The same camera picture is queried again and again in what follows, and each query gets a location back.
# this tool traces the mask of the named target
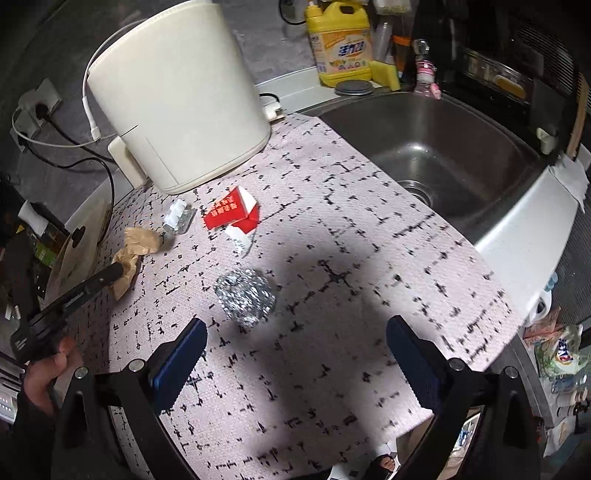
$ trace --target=stainless steel sink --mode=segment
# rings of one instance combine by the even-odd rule
[[[319,116],[472,243],[545,166],[518,137],[447,96],[374,94],[331,100],[302,113]]]

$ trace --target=blue gripper pad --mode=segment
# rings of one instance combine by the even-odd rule
[[[148,382],[152,387],[152,408],[157,414],[173,407],[206,345],[207,326],[194,317],[174,342],[163,343],[150,357],[156,357]]]
[[[418,402],[437,414],[443,406],[445,357],[435,344],[419,339],[400,315],[388,321],[386,342]]]

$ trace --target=kitchen appliance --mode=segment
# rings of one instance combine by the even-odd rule
[[[137,165],[164,193],[205,183],[271,134],[219,5],[191,0],[133,28],[91,65],[88,85]]]

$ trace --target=sink drain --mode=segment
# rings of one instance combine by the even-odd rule
[[[423,202],[429,208],[433,205],[433,199],[429,189],[421,182],[416,180],[400,180],[398,184],[407,192],[411,193],[416,199]]]

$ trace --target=gray wall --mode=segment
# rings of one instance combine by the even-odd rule
[[[82,74],[96,48],[111,33],[130,21],[149,17],[174,0],[27,0],[1,7],[0,36],[0,168],[21,179],[18,190],[32,202],[44,203],[65,222],[85,198],[106,178],[98,165],[64,171],[46,166],[30,153],[20,154],[8,135],[10,115],[22,93],[48,77],[64,102],[54,119],[77,140],[87,140],[88,124],[80,101]],[[217,0],[242,49],[255,83],[313,65],[305,26],[281,21],[276,0]],[[301,11],[305,0],[296,0]],[[100,109],[93,108],[104,135],[113,133]],[[62,143],[44,126],[39,140]],[[106,145],[97,150],[106,153]],[[57,163],[83,157],[79,149],[38,147]]]

